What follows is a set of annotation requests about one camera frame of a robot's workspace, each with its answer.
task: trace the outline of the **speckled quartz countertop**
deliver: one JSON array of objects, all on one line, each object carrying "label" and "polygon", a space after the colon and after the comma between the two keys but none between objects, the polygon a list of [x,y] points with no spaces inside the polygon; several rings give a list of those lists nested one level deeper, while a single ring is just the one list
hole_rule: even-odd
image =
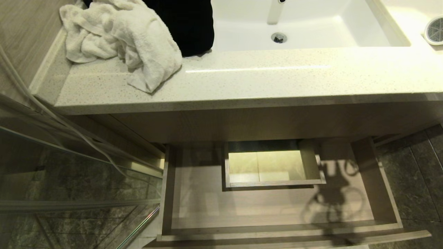
[{"label": "speckled quartz countertop", "polygon": [[422,37],[443,1],[382,2],[410,47],[212,51],[186,58],[152,95],[127,85],[115,58],[71,66],[59,91],[33,91],[70,115],[443,100],[443,51]]}]

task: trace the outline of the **open drawer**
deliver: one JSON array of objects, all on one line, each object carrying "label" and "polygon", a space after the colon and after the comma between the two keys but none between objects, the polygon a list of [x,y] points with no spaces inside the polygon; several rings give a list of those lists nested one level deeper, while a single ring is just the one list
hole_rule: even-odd
[{"label": "open drawer", "polygon": [[227,188],[326,183],[312,140],[226,142],[222,152]]},{"label": "open drawer", "polygon": [[224,186],[222,146],[169,147],[161,234],[146,248],[334,247],[430,236],[403,229],[370,139],[314,142],[326,184],[252,191]]}]

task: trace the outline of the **sink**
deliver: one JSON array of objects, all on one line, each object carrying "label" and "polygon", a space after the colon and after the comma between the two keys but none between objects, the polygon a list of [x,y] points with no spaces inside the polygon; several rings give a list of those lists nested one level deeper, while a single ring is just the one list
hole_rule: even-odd
[{"label": "sink", "polygon": [[[212,6],[218,51],[410,46],[379,0],[212,0]],[[270,16],[276,24],[268,24]],[[273,41],[275,33],[284,43]]]}]

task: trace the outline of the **vent grille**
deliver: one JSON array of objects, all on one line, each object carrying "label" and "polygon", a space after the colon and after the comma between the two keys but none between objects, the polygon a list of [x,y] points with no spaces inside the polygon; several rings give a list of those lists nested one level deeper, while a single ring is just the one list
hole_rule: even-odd
[{"label": "vent grille", "polygon": [[427,37],[435,43],[443,42],[443,18],[434,20],[427,29]]}]

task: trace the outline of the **glass panel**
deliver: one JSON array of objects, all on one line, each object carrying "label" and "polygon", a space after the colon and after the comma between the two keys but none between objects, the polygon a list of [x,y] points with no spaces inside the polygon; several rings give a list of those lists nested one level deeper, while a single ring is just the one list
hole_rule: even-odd
[{"label": "glass panel", "polygon": [[162,180],[0,127],[0,201],[153,200],[149,205],[0,214],[0,248],[117,247],[159,203]]}]

